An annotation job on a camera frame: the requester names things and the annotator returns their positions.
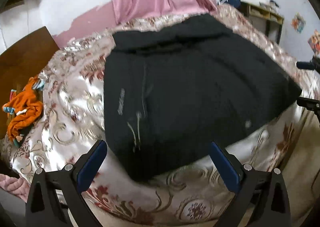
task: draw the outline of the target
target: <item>orange clothing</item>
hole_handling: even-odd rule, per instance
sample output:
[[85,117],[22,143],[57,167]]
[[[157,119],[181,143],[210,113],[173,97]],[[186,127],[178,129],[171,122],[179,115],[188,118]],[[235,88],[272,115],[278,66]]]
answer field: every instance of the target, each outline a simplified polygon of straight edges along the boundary
[[37,81],[37,76],[30,78],[24,91],[17,94],[11,101],[3,105],[3,107],[14,108],[15,113],[27,109],[26,113],[20,114],[10,121],[8,125],[8,137],[11,141],[19,135],[18,130],[31,125],[41,115],[43,103],[37,100],[36,91],[32,89],[32,86]]

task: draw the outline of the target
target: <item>brown headboard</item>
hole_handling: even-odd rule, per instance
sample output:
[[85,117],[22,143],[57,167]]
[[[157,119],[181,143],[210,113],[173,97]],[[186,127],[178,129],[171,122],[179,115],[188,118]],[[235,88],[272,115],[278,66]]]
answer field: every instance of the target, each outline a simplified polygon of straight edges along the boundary
[[0,55],[0,139],[7,132],[7,114],[2,105],[9,101],[11,89],[22,88],[37,75],[58,50],[46,27],[22,38]]

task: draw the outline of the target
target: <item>floral bedspread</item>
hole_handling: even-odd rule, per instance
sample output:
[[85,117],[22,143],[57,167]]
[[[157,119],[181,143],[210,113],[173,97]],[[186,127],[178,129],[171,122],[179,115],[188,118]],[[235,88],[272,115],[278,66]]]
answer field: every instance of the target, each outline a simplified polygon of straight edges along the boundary
[[[236,9],[220,5],[213,16],[250,40],[276,61],[303,89],[304,97],[319,98],[314,72],[295,67],[296,60],[257,31]],[[190,15],[135,19],[114,29],[75,40],[57,51],[39,74],[45,80],[44,115],[17,149],[6,137],[0,142],[2,158],[31,183],[37,168],[62,169],[75,163],[98,139],[105,140],[103,117],[104,64],[119,30],[158,31]],[[227,148],[241,163],[270,171],[299,137],[304,121],[296,104],[248,138]],[[216,219],[233,198],[211,159],[203,159],[153,178],[132,181],[111,151],[90,189],[87,201],[113,215],[146,225],[182,225]]]

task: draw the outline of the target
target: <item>pink wall paint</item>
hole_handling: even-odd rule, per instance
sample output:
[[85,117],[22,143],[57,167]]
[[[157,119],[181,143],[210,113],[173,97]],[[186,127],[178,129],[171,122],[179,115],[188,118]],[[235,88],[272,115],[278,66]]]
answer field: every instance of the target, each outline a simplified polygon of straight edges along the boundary
[[105,28],[116,26],[116,18],[112,2],[92,8],[88,12],[75,18],[71,27],[60,34],[53,35],[58,47],[67,45],[72,38],[82,38],[93,32],[103,31]]

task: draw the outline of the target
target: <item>wall decoration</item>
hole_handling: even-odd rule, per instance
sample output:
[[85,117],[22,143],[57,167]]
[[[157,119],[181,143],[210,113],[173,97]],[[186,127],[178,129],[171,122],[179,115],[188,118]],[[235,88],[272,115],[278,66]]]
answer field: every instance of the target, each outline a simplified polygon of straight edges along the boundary
[[304,18],[299,14],[297,13],[294,18],[292,19],[292,22],[291,22],[291,26],[299,33],[301,34],[303,29],[304,29],[304,26],[306,25],[306,21],[304,20]]
[[308,43],[310,44],[311,49],[315,53],[315,55],[320,54],[320,33],[315,30],[315,34],[311,36],[311,38],[308,40]]

